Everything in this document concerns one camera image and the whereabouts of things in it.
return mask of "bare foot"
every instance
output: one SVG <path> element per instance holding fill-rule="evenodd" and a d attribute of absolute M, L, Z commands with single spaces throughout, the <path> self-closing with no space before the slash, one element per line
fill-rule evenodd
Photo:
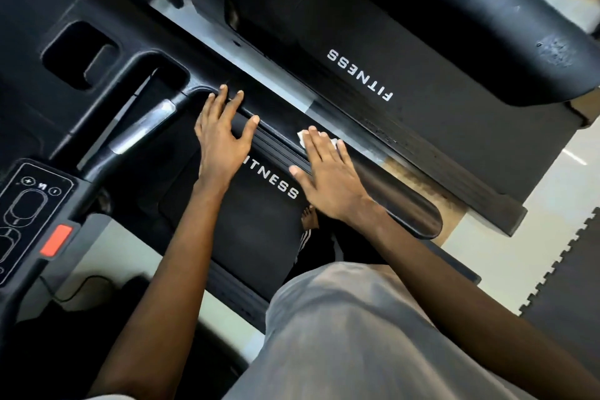
<path fill-rule="evenodd" d="M 304 231 L 308 231 L 309 229 L 317 229 L 319 228 L 319 219 L 317 218 L 317 210 L 311 204 L 302 212 L 302 227 Z"/>

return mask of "treadmill console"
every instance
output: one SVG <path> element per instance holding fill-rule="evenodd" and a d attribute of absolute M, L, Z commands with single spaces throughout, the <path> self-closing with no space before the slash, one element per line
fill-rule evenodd
<path fill-rule="evenodd" d="M 76 186 L 74 178 L 33 162 L 9 173 L 0 191 L 0 287 Z"/>

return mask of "white tile floor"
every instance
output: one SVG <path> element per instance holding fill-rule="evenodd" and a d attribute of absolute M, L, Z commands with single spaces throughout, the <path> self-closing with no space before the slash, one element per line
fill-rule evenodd
<path fill-rule="evenodd" d="M 597 0 L 548 1 L 584 29 L 589 30 L 600 19 Z M 189 3 L 181 10 L 165 0 L 155 0 L 153 6 L 297 108 L 306 111 L 310 106 L 314 99 L 310 90 L 237 38 L 241 47 L 236 46 L 232 32 L 200 17 Z M 344 138 L 335 123 L 319 122 Z M 350 144 L 361 148 L 360 140 Z M 553 262 L 568 249 L 575 231 L 600 206 L 599 147 L 600 123 L 574 136 L 525 202 L 529 213 L 512 238 L 469 213 L 443 245 L 481 275 L 484 291 L 514 313 L 527 303 Z M 370 149 L 368 154 L 378 160 L 385 158 L 377 149 Z M 159 262 L 160 256 L 152 249 L 112 222 L 58 293 L 67 296 L 78 279 L 92 273 L 110 276 L 117 283 L 139 273 L 152 276 Z M 205 296 L 200 320 L 247 360 L 256 357 L 262 346 L 264 335 L 210 294 Z"/>

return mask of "gray shirt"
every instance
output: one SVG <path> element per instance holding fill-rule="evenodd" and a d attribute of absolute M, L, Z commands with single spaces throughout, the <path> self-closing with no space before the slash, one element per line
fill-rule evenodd
<path fill-rule="evenodd" d="M 433 326 L 387 266 L 335 262 L 285 284 L 238 399 L 533 399 Z"/>

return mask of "red emergency stop button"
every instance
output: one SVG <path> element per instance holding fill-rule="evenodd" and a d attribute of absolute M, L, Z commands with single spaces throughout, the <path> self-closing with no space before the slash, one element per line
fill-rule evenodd
<path fill-rule="evenodd" d="M 67 225 L 58 225 L 52 235 L 48 238 L 44 246 L 40 250 L 40 254 L 52 258 L 56 255 L 71 234 L 73 228 Z"/>

